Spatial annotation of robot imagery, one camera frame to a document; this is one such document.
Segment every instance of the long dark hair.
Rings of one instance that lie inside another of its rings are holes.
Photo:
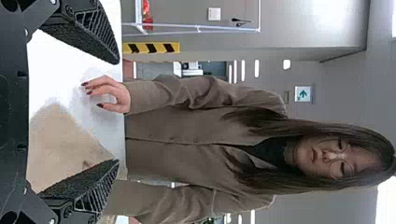
[[[354,187],[376,186],[396,173],[395,149],[380,133],[346,124],[321,123],[289,119],[275,111],[248,107],[226,114],[224,119],[237,120],[248,127],[252,134],[260,136],[336,136],[352,146],[374,152],[381,160],[382,172],[365,170],[342,180],[309,177],[287,171],[260,169],[246,166],[233,156],[227,157],[236,178],[250,191],[258,194],[296,194],[309,191],[339,190]]]

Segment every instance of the green exit sign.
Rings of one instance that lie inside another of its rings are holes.
[[[296,86],[294,101],[297,103],[312,103],[312,86]]]

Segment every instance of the yellow and black warning stripe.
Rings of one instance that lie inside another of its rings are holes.
[[[157,54],[157,53],[180,53],[179,42],[128,42],[123,43],[124,54]]]

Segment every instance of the electrical outlet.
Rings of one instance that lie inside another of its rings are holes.
[[[210,7],[208,10],[208,19],[210,21],[221,21],[221,8]]]

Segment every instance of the blazer sleeve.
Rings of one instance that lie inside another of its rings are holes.
[[[105,214],[135,217],[143,224],[185,224],[268,207],[274,198],[255,201],[202,187],[170,189],[118,180]]]
[[[286,115],[285,105],[279,95],[209,76],[178,78],[161,75],[152,81],[138,80],[123,84],[132,98],[128,114],[177,105],[189,109],[258,106]]]

